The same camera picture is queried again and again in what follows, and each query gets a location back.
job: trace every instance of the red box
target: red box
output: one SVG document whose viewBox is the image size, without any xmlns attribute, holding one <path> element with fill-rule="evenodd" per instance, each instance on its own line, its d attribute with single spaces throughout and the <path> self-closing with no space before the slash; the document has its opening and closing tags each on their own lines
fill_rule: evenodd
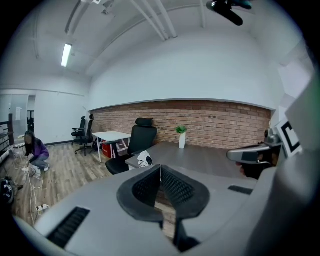
<svg viewBox="0 0 320 256">
<path fill-rule="evenodd" d="M 111 145 L 102 144 L 102 152 L 107 158 L 111 158 Z"/>
</svg>

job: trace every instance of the camera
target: camera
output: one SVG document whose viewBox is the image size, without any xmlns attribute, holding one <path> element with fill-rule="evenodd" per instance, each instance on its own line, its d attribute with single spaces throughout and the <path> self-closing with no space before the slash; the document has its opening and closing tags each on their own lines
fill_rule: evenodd
<svg viewBox="0 0 320 256">
<path fill-rule="evenodd" d="M 241 26 L 244 21 L 239 15 L 232 11 L 232 6 L 240 6 L 247 10 L 252 8 L 251 3 L 248 0 L 215 0 L 206 3 L 206 7 L 210 11 L 222 15 L 237 26 Z"/>
</svg>

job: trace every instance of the mesh panel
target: mesh panel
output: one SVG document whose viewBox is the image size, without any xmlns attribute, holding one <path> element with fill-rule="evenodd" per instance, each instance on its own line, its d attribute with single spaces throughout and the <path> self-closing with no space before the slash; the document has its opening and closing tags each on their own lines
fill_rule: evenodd
<svg viewBox="0 0 320 256">
<path fill-rule="evenodd" d="M 160 186 L 160 171 L 154 171 L 133 185 L 132 193 L 140 202 L 154 207 Z"/>
<path fill-rule="evenodd" d="M 165 194 L 174 208 L 188 202 L 194 196 L 195 189 L 191 185 L 165 169 L 162 169 L 161 178 Z"/>
</svg>

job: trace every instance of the white panel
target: white panel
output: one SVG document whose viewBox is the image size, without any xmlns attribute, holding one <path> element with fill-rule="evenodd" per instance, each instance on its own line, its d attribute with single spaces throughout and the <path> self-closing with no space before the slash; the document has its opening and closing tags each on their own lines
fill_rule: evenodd
<svg viewBox="0 0 320 256">
<path fill-rule="evenodd" d="M 86 115 L 84 97 L 38 91 L 35 98 L 34 131 L 43 143 L 71 141 L 72 128 Z"/>
</svg>

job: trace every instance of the white wall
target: white wall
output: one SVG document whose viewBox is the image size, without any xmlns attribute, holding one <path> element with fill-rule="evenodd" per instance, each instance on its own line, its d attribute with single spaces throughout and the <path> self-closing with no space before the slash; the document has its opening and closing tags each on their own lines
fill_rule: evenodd
<svg viewBox="0 0 320 256">
<path fill-rule="evenodd" d="M 73 139 L 72 128 L 87 112 L 90 82 L 89 76 L 37 59 L 33 41 L 25 37 L 14 38 L 0 63 L 0 94 L 36 95 L 35 136 L 44 143 Z"/>
<path fill-rule="evenodd" d="M 257 39 L 265 56 L 281 63 L 303 39 L 294 21 L 275 3 L 259 0 L 253 5 L 256 22 L 251 34 Z"/>
<path fill-rule="evenodd" d="M 233 29 L 200 30 L 129 48 L 92 81 L 88 109 L 164 99 L 212 99 L 274 109 L 257 42 Z"/>
<path fill-rule="evenodd" d="M 91 77 L 36 59 L 33 44 L 17 38 L 0 65 L 0 89 L 44 90 L 76 95 L 89 93 Z"/>
<path fill-rule="evenodd" d="M 38 91 L 34 111 L 34 132 L 44 143 L 71 141 L 72 128 L 86 116 L 83 96 Z"/>
</svg>

